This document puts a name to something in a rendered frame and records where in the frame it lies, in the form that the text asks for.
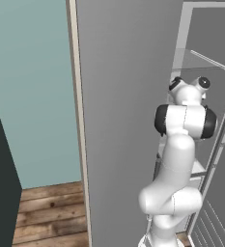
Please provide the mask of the beige cabinet side panel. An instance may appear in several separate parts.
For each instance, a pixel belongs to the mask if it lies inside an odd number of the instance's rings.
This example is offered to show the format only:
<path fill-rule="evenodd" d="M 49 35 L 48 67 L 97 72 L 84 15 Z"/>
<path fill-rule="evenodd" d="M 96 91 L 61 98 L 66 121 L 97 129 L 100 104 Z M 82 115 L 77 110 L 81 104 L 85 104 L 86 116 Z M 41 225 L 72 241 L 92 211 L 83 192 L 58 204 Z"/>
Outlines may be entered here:
<path fill-rule="evenodd" d="M 91 210 L 89 195 L 89 180 L 87 170 L 87 150 L 84 124 L 84 108 L 82 95 L 82 80 L 80 66 L 79 34 L 76 0 L 66 0 L 66 10 L 68 19 L 68 30 L 70 40 L 70 61 L 73 84 L 73 97 L 75 101 L 75 117 L 77 127 L 77 138 L 79 147 L 80 170 L 83 182 L 84 203 L 86 209 L 86 222 L 89 247 L 93 246 L 92 227 L 91 227 Z"/>

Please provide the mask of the grey fridge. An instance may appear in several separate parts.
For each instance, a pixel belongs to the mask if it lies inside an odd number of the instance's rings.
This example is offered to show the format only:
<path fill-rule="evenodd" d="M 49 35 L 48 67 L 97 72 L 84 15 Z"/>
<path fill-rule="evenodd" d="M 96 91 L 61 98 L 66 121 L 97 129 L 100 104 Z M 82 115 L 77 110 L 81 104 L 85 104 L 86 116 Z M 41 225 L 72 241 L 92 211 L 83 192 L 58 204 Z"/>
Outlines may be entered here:
<path fill-rule="evenodd" d="M 196 165 L 210 162 L 225 117 L 225 79 L 210 69 L 172 71 L 177 48 L 225 66 L 225 1 L 76 0 L 91 227 L 94 247 L 138 247 L 148 226 L 139 194 L 156 178 L 166 137 L 155 111 L 172 104 L 171 81 L 200 76 L 202 104 L 217 117 L 195 142 Z"/>

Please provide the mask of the dark cabinet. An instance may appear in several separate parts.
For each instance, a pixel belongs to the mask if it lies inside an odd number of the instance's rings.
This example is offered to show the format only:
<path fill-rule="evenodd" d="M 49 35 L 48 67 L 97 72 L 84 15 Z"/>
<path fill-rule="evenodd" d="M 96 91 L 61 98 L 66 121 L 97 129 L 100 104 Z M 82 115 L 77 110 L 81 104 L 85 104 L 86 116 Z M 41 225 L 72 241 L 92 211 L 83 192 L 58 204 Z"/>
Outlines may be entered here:
<path fill-rule="evenodd" d="M 21 185 L 0 120 L 0 247 L 12 247 Z"/>

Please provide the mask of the glass fridge shelf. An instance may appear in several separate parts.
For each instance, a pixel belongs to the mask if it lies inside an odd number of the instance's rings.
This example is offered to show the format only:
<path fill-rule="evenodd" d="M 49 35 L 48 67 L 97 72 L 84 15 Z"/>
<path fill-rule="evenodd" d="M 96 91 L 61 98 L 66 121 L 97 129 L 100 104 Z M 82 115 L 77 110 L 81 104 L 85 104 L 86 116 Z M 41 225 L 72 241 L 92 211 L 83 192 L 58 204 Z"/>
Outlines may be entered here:
<path fill-rule="evenodd" d="M 225 66 L 194 50 L 177 48 L 174 55 L 172 71 L 192 69 L 223 69 Z"/>

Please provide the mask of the grey fridge door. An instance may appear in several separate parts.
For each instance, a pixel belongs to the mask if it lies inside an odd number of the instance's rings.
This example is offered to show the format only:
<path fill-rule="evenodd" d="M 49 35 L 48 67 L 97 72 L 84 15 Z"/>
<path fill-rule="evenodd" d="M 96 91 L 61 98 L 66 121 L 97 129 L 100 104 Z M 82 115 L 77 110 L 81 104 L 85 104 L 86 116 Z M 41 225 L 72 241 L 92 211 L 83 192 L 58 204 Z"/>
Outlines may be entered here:
<path fill-rule="evenodd" d="M 192 247 L 225 247 L 225 117 L 211 154 L 203 207 L 188 229 Z"/>

